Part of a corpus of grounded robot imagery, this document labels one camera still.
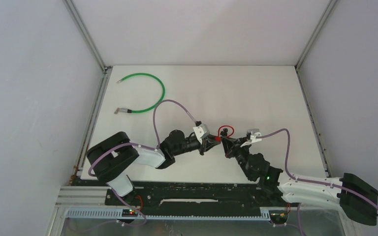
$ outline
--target metal cable end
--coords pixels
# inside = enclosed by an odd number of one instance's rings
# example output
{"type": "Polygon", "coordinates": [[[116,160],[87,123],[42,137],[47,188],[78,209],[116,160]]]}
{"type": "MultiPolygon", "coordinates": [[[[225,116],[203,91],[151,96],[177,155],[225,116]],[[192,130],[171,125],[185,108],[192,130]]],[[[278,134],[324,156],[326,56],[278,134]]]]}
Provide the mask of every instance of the metal cable end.
{"type": "Polygon", "coordinates": [[[125,113],[131,113],[132,110],[128,109],[128,108],[120,108],[118,107],[115,111],[114,111],[114,114],[118,114],[118,112],[125,112],[125,113]]]}

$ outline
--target white wall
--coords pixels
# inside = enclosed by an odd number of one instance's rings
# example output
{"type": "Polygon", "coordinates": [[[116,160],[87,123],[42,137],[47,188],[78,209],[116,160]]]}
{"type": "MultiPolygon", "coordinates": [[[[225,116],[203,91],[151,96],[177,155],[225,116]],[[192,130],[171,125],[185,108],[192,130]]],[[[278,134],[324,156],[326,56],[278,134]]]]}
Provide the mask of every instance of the white wall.
{"type": "Polygon", "coordinates": [[[295,65],[329,0],[75,0],[107,65],[295,65]]]}
{"type": "Polygon", "coordinates": [[[378,1],[340,1],[301,75],[334,174],[378,189],[378,1]]]}
{"type": "Polygon", "coordinates": [[[44,235],[100,78],[61,0],[0,1],[0,236],[44,235]]]}

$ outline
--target red wire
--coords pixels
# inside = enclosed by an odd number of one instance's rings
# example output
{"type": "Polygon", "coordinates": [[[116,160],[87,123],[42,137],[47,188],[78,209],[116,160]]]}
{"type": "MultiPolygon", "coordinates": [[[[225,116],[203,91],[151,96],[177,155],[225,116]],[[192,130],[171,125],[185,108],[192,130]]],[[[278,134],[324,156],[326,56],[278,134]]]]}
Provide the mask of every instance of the red wire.
{"type": "Polygon", "coordinates": [[[218,136],[220,135],[221,129],[224,128],[224,127],[228,127],[228,128],[232,129],[232,133],[227,136],[228,138],[231,137],[231,135],[234,134],[235,129],[231,125],[227,125],[227,124],[226,125],[222,125],[220,128],[218,128],[218,136]]]}
{"type": "Polygon", "coordinates": [[[140,206],[139,210],[141,210],[143,208],[143,199],[141,198],[140,195],[137,195],[136,198],[138,198],[140,200],[141,206],[140,206]]]}

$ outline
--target robotic arm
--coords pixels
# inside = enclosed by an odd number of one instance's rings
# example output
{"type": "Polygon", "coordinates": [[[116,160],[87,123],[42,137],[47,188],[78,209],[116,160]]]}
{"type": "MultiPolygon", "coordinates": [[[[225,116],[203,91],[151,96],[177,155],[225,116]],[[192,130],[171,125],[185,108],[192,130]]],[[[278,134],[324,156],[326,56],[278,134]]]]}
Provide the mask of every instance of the robotic arm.
{"type": "Polygon", "coordinates": [[[87,157],[94,164],[113,147],[127,145],[109,153],[94,166],[98,180],[106,182],[122,197],[134,189],[131,180],[123,173],[131,163],[164,169],[175,163],[177,155],[194,150],[203,155],[222,143],[225,157],[235,158],[248,180],[256,182],[259,179],[257,186],[271,202],[305,203],[336,209],[343,211],[351,220],[376,225],[377,209],[349,193],[354,191],[377,204],[378,191],[359,177],[348,173],[343,178],[290,175],[287,171],[270,166],[261,153],[250,153],[251,145],[261,141],[258,129],[250,129],[245,137],[238,139],[227,137],[227,132],[224,129],[220,136],[211,135],[208,127],[198,121],[189,136],[185,137],[181,130],[173,130],[157,148],[152,149],[130,142],[125,132],[119,132],[91,148],[87,157]]]}

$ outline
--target black base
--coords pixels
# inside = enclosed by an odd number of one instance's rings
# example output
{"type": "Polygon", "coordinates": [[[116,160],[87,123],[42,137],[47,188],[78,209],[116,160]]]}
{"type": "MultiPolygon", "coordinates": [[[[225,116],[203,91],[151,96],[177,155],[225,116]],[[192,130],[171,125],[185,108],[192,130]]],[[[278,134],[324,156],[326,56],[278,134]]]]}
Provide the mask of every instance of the black base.
{"type": "MultiPolygon", "coordinates": [[[[147,215],[173,216],[259,216],[260,207],[285,207],[281,198],[272,203],[255,184],[133,182],[135,190],[125,196],[132,206],[147,215]],[[213,199],[217,202],[162,202],[164,199],[213,199]]],[[[123,206],[112,190],[107,191],[107,206],[123,206]]]]}

